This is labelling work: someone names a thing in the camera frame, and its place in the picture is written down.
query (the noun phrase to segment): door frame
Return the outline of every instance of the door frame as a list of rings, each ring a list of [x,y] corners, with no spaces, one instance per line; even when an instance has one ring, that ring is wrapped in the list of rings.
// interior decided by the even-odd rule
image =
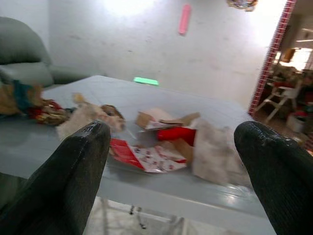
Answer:
[[[283,13],[279,19],[278,25],[276,27],[274,36],[272,38],[272,41],[270,43],[270,47],[268,49],[265,61],[263,63],[261,73],[259,75],[259,79],[257,82],[257,86],[254,90],[251,102],[250,102],[250,107],[248,109],[248,113],[251,116],[254,116],[255,109],[258,106],[258,103],[260,102],[262,92],[264,90],[264,86],[267,81],[267,77],[269,74],[269,70],[271,68],[271,65],[275,59],[276,53],[278,51],[278,48],[280,46],[280,43],[282,41],[282,38],[284,36],[286,27],[288,25],[288,21],[290,19],[290,16],[292,14],[293,8],[296,4],[297,0],[287,0]]]

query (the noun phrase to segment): plastic bag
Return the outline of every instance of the plastic bag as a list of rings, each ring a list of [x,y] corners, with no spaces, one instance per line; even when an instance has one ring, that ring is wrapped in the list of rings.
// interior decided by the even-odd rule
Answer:
[[[192,172],[215,184],[250,187],[249,175],[244,167],[228,127],[217,129],[203,119],[193,123],[197,128]]]

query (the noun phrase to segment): light blue table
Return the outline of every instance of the light blue table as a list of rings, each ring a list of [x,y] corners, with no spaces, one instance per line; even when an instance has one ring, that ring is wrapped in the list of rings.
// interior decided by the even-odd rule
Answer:
[[[72,93],[81,92],[94,104],[111,104],[127,120],[119,137],[130,142],[144,140],[134,124],[137,111],[160,107],[174,116],[191,112],[217,127],[235,129],[250,120],[238,104],[183,94],[152,86],[93,76],[45,91],[63,107],[74,107]],[[55,128],[33,120],[12,117],[0,120],[0,172],[28,178],[60,144]],[[191,174],[189,168],[167,174],[148,174],[109,157],[98,196],[116,202],[175,214],[187,219],[249,235],[275,232],[254,192],[211,184]]]

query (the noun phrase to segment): sofa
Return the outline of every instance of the sofa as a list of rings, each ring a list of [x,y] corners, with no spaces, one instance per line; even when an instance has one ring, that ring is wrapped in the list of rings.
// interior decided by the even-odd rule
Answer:
[[[0,17],[0,85],[19,80],[45,88],[100,74],[52,64],[40,37],[26,24]]]

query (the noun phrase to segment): wall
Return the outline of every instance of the wall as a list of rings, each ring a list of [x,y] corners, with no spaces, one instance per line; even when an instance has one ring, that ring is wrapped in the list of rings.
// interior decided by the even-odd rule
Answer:
[[[248,108],[286,0],[259,1],[254,12],[228,7],[225,0],[49,3],[56,64],[125,80],[157,79],[164,88],[235,100]],[[185,3],[192,15],[187,35],[179,36]]]
[[[26,23],[49,49],[48,0],[0,0],[0,16]]]
[[[293,9],[293,14],[312,15],[313,1],[312,0],[297,0]]]
[[[284,55],[284,53],[286,52],[286,50],[290,49],[293,47],[295,39],[297,37],[297,34],[299,32],[299,28],[301,26],[301,19],[302,16],[301,15],[297,15],[297,14],[292,14],[289,22],[288,22],[288,26],[289,29],[288,31],[286,31],[282,42],[281,42],[281,52],[282,52],[282,56]]]
[[[308,38],[305,38],[305,31],[303,28],[313,30],[313,16],[303,16],[301,18],[300,26],[295,37],[294,47],[313,48],[313,41],[311,42],[296,42],[297,40],[313,40],[313,32],[310,32]]]

